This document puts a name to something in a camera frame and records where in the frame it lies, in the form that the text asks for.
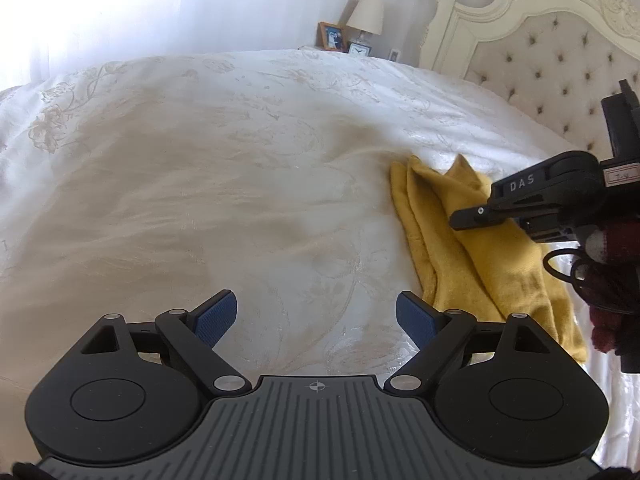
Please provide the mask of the hand in maroon glove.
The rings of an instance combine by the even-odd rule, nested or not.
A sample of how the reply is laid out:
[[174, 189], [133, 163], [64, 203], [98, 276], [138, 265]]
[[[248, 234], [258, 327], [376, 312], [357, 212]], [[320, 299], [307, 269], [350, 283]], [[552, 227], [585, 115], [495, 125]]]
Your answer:
[[620, 358], [626, 374], [639, 371], [639, 225], [613, 223], [594, 231], [584, 245], [592, 260], [587, 302], [593, 347]]

